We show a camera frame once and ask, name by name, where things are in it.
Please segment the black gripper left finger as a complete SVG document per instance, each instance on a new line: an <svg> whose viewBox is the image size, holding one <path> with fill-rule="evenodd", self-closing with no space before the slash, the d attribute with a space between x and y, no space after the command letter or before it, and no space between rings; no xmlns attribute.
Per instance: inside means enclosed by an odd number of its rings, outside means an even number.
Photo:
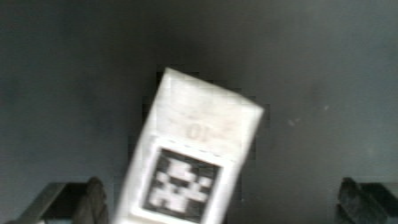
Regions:
<svg viewBox="0 0 398 224"><path fill-rule="evenodd" d="M87 182L49 183L15 224L110 224L99 178L92 177Z"/></svg>

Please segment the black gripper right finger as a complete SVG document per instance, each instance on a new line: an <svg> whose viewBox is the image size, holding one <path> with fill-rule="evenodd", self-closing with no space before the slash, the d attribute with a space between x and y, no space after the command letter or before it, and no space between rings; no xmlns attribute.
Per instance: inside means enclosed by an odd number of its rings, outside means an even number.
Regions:
<svg viewBox="0 0 398 224"><path fill-rule="evenodd" d="M342 179L335 224L398 224L398 182Z"/></svg>

